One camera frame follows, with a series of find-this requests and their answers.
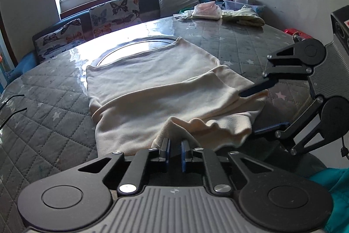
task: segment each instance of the white cloth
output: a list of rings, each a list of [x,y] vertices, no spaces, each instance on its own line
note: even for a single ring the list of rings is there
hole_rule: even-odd
[[[165,137],[186,138],[192,147],[239,147],[267,95],[265,90],[239,97],[238,90],[251,84],[182,38],[106,66],[88,66],[98,155],[134,155],[160,147]]]

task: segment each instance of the folded fabric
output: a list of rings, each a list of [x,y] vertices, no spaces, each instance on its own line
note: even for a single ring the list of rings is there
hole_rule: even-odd
[[[241,98],[239,90],[252,82],[182,38],[89,66],[87,83],[99,156],[114,150],[134,155],[164,138],[186,138],[193,147],[239,147],[267,96]]]
[[[222,19],[224,21],[232,21],[236,22],[240,25],[248,25],[248,26],[256,26],[261,27],[264,26],[265,22],[262,18],[258,16],[256,12],[253,11],[252,8],[247,6],[243,6],[240,10],[223,10]]]
[[[333,211],[325,226],[327,233],[349,232],[349,168],[327,168],[310,177],[332,195]]]

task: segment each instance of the plastic storage box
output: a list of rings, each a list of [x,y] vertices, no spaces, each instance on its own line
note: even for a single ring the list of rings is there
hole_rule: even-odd
[[[263,16],[263,10],[264,10],[264,7],[265,7],[264,5],[250,5],[250,4],[239,3],[239,2],[230,1],[230,0],[225,0],[224,3],[226,5],[226,9],[231,9],[231,10],[242,9],[242,7],[245,5],[245,6],[249,7],[249,8],[252,8],[252,10],[254,12],[256,12],[259,17]]]
[[[254,5],[254,0],[234,0],[235,2]]]

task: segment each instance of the gray pillow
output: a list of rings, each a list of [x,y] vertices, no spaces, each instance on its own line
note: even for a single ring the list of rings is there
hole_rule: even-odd
[[[184,8],[193,8],[199,4],[198,0],[159,0],[160,17],[168,17],[177,14]]]

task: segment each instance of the gray quilted tablecloth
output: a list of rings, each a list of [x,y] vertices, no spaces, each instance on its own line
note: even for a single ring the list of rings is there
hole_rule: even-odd
[[[136,38],[174,35],[202,47],[231,69],[254,81],[266,55],[292,44],[285,33],[264,26],[251,28],[221,21],[175,21],[172,18],[126,28],[66,51],[12,82],[1,102],[16,94],[0,111],[0,233],[24,229],[15,205],[19,192],[38,179],[97,157],[88,98],[86,66],[105,51]],[[268,103],[254,127],[292,121],[308,98],[304,82],[283,81],[271,88]]]

